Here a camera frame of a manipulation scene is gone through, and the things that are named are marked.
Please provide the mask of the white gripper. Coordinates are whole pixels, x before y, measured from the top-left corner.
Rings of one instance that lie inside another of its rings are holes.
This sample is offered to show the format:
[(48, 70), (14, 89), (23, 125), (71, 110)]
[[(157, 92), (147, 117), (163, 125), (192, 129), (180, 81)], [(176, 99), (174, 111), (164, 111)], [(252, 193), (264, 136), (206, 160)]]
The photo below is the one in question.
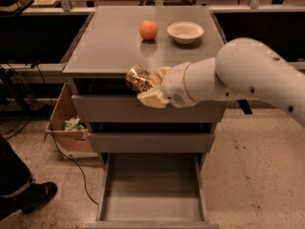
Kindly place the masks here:
[(145, 106), (162, 109), (169, 102), (175, 108), (187, 108), (196, 105), (187, 93), (185, 73), (190, 62), (185, 62), (171, 67), (159, 67), (152, 71), (154, 86), (146, 92), (137, 95), (137, 99)]

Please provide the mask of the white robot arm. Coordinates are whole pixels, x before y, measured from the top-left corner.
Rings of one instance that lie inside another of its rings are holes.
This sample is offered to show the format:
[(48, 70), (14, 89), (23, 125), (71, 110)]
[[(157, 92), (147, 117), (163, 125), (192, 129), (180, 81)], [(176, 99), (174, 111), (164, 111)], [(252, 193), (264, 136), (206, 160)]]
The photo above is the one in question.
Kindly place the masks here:
[(305, 125), (305, 74), (251, 38), (228, 42), (215, 57), (172, 67), (137, 99), (153, 108), (257, 99)]

